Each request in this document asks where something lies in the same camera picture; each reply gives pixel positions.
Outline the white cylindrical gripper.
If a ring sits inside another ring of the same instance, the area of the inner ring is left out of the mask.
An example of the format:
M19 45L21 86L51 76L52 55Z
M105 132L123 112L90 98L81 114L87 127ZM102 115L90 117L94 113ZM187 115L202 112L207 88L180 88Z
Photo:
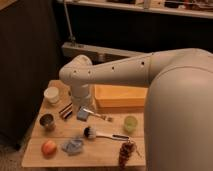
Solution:
M72 85L71 100L76 107L88 107L92 103L92 92L91 86L88 84L84 85Z

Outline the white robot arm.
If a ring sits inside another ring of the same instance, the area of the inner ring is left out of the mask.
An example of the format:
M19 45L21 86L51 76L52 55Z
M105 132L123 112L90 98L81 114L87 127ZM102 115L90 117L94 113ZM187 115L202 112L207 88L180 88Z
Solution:
M98 65L79 55L59 77L78 104L92 84L146 87L147 171L213 171L213 53L177 49Z

